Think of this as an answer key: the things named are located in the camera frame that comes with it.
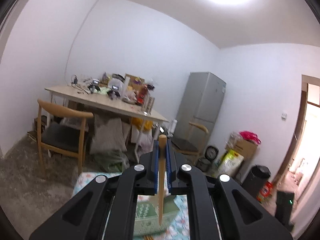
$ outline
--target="plastic bag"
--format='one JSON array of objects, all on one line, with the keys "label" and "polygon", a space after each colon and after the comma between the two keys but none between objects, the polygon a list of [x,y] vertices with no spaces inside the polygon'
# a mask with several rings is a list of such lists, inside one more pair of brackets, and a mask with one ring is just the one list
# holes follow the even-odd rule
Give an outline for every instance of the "plastic bag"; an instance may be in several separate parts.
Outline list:
[{"label": "plastic bag", "polygon": [[227,174],[230,177],[233,177],[236,174],[238,168],[240,167],[243,159],[244,157],[236,151],[229,150],[229,152],[221,161],[218,170],[213,174],[213,176],[217,178],[220,174]]},{"label": "plastic bag", "polygon": [[237,143],[237,140],[239,140],[239,139],[242,139],[242,136],[238,132],[230,133],[230,137],[229,137],[229,140],[226,142],[227,145],[226,145],[225,149],[227,149],[227,146],[229,147],[229,149],[233,149],[233,147]]},{"label": "plastic bag", "polygon": [[127,90],[124,96],[132,101],[137,101],[136,93],[133,90]]},{"label": "plastic bag", "polygon": [[151,130],[148,133],[143,133],[141,135],[139,145],[141,146],[141,150],[138,152],[139,157],[144,153],[152,152],[152,150],[153,150],[153,137],[152,137]]},{"label": "plastic bag", "polygon": [[106,172],[123,172],[130,167],[128,157],[119,151],[96,154],[94,159]]},{"label": "plastic bag", "polygon": [[[138,130],[141,129],[142,123],[143,123],[143,120],[140,119],[140,118],[133,117],[133,118],[131,119],[131,124],[134,125]],[[152,121],[146,121],[145,124],[144,124],[143,130],[144,130],[144,131],[149,131],[149,130],[151,130],[152,125],[153,125],[153,122],[152,122]]]},{"label": "plastic bag", "polygon": [[242,131],[239,133],[243,139],[247,140],[247,141],[252,141],[253,143],[256,143],[257,145],[261,144],[261,141],[258,138],[258,135],[256,135],[253,132],[249,132],[249,131]]}]

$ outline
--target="pink plastic bag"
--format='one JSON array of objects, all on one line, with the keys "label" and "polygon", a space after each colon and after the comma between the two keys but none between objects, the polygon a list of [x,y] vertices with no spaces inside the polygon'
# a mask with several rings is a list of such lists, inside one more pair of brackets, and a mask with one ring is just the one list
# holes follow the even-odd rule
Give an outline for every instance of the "pink plastic bag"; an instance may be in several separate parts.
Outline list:
[{"label": "pink plastic bag", "polygon": [[247,140],[247,141],[254,141],[256,144],[261,144],[261,141],[258,138],[258,135],[256,135],[253,132],[249,132],[249,131],[242,131],[239,133],[243,139]]}]

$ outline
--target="wooden stick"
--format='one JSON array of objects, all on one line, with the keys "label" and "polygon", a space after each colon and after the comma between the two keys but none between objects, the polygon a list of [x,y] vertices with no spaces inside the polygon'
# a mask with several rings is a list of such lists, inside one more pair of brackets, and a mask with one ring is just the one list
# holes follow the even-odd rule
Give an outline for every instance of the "wooden stick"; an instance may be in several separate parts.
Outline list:
[{"label": "wooden stick", "polygon": [[162,224],[163,216],[163,198],[164,198],[164,172],[165,172],[165,151],[167,145],[167,137],[164,134],[159,136],[159,225]]}]

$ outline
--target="gray cloth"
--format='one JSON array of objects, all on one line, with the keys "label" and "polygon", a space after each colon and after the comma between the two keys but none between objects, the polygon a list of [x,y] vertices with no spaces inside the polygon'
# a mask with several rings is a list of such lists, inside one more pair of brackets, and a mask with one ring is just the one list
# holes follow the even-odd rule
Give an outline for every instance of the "gray cloth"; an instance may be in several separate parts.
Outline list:
[{"label": "gray cloth", "polygon": [[90,154],[106,154],[109,151],[115,150],[126,152],[127,148],[125,146],[122,126],[123,124],[120,118],[109,119],[107,124],[96,126]]}]

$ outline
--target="floral tablecloth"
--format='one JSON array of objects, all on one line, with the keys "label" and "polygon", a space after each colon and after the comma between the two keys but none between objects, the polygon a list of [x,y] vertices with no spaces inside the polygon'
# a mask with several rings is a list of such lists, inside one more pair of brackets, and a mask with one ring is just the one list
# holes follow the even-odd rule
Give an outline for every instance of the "floral tablecloth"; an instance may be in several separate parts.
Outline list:
[{"label": "floral tablecloth", "polygon": [[[76,185],[73,189],[73,194],[77,194],[83,189],[90,181],[98,175],[105,175],[108,178],[115,177],[121,173],[96,173],[96,172],[83,172],[78,177]],[[138,201],[143,201],[147,196],[138,195]],[[174,221],[167,228],[165,232],[153,234],[154,240],[189,240],[189,217],[188,217],[188,204],[187,196],[179,195],[174,200],[177,207],[180,209]],[[134,240],[143,240],[143,237],[135,237]]]}]

